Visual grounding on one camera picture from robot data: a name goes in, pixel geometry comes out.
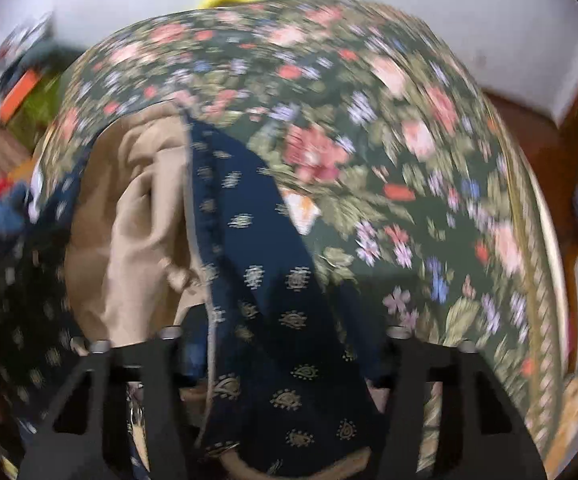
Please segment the green patterned storage bag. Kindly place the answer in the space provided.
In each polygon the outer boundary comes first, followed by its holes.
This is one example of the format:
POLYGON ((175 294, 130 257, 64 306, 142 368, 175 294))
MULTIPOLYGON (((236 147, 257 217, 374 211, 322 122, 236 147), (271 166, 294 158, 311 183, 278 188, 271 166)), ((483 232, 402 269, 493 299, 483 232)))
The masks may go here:
POLYGON ((23 101, 16 114, 4 125, 4 128, 29 152, 34 151, 56 118, 61 102, 63 73, 48 72, 39 75, 40 81, 37 86, 23 101))

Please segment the folded blue denim jeans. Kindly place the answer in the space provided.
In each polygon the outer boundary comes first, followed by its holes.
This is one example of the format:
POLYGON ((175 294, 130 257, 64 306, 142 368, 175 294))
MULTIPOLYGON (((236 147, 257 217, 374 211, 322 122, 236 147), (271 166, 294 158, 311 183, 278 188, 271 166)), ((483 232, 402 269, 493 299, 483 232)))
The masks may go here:
POLYGON ((28 198, 30 188, 26 182, 12 184, 0 196, 0 238, 21 234, 28 223, 28 198))

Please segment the navy patterned hooded garment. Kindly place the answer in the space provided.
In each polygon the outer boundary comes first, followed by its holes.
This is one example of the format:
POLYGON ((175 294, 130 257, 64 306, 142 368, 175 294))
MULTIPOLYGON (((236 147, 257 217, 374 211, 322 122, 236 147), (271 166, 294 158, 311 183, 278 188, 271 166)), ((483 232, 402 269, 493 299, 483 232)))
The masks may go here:
MULTIPOLYGON (((0 238, 0 406, 20 467, 92 344, 178 326, 197 479, 365 474, 379 414, 343 344, 355 285, 321 287, 257 154, 161 103, 87 141, 44 205, 29 188, 27 226, 0 238)), ((142 400, 132 380, 132 479, 152 479, 142 400)))

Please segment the pile of clutter with boxes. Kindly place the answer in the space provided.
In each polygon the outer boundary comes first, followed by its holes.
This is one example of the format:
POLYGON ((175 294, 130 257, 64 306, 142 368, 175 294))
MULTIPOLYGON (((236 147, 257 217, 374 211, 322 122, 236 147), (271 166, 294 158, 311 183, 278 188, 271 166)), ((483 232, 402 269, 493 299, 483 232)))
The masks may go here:
POLYGON ((28 70, 66 70, 84 50, 54 36, 51 13, 16 26, 0 45, 0 109, 4 98, 28 70))

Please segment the beige patterned blanket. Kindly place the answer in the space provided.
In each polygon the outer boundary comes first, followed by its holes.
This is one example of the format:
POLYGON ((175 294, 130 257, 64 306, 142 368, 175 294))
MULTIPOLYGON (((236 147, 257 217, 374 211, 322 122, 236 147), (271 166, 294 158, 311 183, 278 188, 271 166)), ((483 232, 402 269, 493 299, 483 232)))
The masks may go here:
POLYGON ((562 390, 562 407, 556 411, 552 432, 538 432, 536 447, 541 454, 546 476, 555 479, 559 468, 566 464, 566 455, 578 433, 578 375, 566 378, 562 390))

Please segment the orange box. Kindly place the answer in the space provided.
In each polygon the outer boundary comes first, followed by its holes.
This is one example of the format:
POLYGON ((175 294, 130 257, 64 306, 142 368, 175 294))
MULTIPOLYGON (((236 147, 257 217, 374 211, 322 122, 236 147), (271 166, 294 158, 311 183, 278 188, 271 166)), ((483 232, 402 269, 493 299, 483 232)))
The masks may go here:
POLYGON ((5 125, 40 81, 36 70, 27 70, 2 100, 0 123, 5 125))

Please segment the green floral bedspread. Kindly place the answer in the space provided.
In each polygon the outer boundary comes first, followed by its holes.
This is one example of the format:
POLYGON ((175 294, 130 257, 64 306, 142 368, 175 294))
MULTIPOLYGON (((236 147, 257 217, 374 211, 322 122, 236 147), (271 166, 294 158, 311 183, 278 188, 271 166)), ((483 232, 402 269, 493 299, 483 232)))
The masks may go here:
MULTIPOLYGON (((498 111, 419 18, 362 0, 265 0, 147 18, 73 65, 34 172, 42 206, 84 145, 171 103, 268 166, 318 273, 351 278, 343 344, 383 434, 391 327, 471 342, 536 446, 562 407, 564 284, 538 179, 498 111)), ((417 476, 438 448, 426 387, 417 476)))

